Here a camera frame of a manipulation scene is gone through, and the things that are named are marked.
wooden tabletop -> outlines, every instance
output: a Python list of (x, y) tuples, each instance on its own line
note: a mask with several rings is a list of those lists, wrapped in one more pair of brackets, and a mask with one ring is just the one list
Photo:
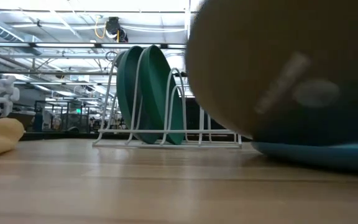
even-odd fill
[(358, 223), (358, 176), (239, 149), (20, 142), (0, 156), (0, 223)]

blue bowl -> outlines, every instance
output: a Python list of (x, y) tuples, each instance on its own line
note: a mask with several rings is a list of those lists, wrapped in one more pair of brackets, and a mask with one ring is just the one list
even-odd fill
[(325, 147), (266, 142), (251, 144), (267, 156), (312, 166), (358, 172), (358, 143)]

white robot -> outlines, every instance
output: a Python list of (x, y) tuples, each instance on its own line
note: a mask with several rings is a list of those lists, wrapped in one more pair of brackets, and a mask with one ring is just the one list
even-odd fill
[(16, 77), (9, 75), (7, 78), (0, 79), (0, 95), (5, 93), (3, 97), (0, 97), (0, 104), (4, 104), (4, 109), (0, 113), (2, 117), (7, 117), (12, 112), (13, 102), (20, 99), (20, 90), (14, 87)]

dish rack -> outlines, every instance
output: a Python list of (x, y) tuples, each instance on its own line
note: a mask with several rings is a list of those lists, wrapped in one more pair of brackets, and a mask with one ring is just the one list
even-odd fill
[[(104, 99), (104, 106), (103, 106), (103, 115), (101, 118), (101, 123), (104, 124), (104, 121), (106, 119), (106, 110), (108, 107), (108, 99), (109, 99), (109, 92), (110, 87), (115, 86), (116, 84), (111, 83), (112, 75), (113, 75), (113, 69), (114, 65), (116, 64), (116, 59), (119, 58), (119, 55), (117, 55), (112, 64), (111, 70), (109, 72), (109, 81), (107, 85), (106, 90), (106, 97)], [(168, 82), (167, 82), (167, 92), (165, 94), (165, 120), (164, 120), (164, 129), (162, 130), (143, 130), (139, 129), (140, 124), (140, 114), (142, 109), (142, 101), (143, 97), (140, 99), (140, 106), (139, 108), (136, 108), (136, 101), (137, 101), (137, 91), (138, 91), (138, 83), (139, 83), (139, 64), (136, 71), (136, 78), (135, 78), (135, 92), (134, 92), (134, 103), (133, 103), (133, 110), (132, 110), (132, 118), (136, 115), (136, 110), (139, 110), (138, 112), (138, 118), (135, 126), (135, 122), (131, 122), (131, 126), (129, 129), (110, 129), (110, 124), (113, 116), (110, 116), (110, 119), (108, 121), (108, 125), (106, 129), (103, 128), (103, 125), (101, 125), (101, 129), (99, 129), (99, 137), (97, 140), (93, 141), (93, 146), (102, 146), (100, 144), (100, 140), (102, 140), (104, 133), (129, 133), (129, 138), (124, 144), (108, 144), (107, 146), (111, 147), (164, 147), (164, 148), (197, 148), (197, 147), (203, 147), (203, 148), (241, 148), (242, 147), (242, 139), (241, 135), (228, 130), (228, 129), (211, 129), (211, 117), (208, 115), (207, 122), (208, 122), (208, 128), (204, 129), (204, 116), (205, 112), (204, 109), (200, 107), (200, 125), (199, 129), (187, 129), (186, 128), (186, 96), (185, 96), (185, 87), (183, 84), (183, 77), (177, 68), (173, 68), (170, 70), (170, 73), (168, 74)], [(172, 79), (172, 75), (174, 72), (177, 72), (179, 74), (180, 78), (180, 86), (175, 85), (175, 87), (170, 90), (170, 80)], [(181, 95), (181, 103), (182, 103), (182, 110), (183, 110), (183, 130), (171, 130), (171, 120), (172, 120), (172, 108), (173, 108), (173, 96), (174, 92), (179, 91), (179, 94)], [(117, 100), (117, 94), (114, 95), (111, 105), (111, 111), (114, 111), (114, 106), (116, 104)], [(162, 140), (158, 140), (156, 144), (146, 144), (144, 142), (140, 141), (133, 141), (134, 140), (134, 133), (162, 133), (163, 138)], [(182, 142), (181, 145), (173, 145), (170, 143), (167, 143), (167, 134), (169, 133), (185, 133), (185, 139)], [(198, 134), (198, 141), (189, 141), (187, 134)], [(203, 134), (208, 134), (208, 141), (203, 141)], [(212, 140), (212, 134), (233, 134), (234, 140), (233, 141), (213, 141)]]

yellow cable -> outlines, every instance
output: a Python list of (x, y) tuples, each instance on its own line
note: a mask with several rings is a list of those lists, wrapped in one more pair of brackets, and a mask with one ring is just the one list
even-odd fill
[(96, 24), (94, 25), (94, 33), (96, 34), (97, 37), (99, 37), (99, 39), (103, 39), (104, 35), (106, 34), (106, 22), (104, 22), (104, 29), (103, 29), (103, 35), (99, 36), (98, 31), (96, 30), (98, 28), (98, 21), (99, 21), (99, 16), (96, 16)]

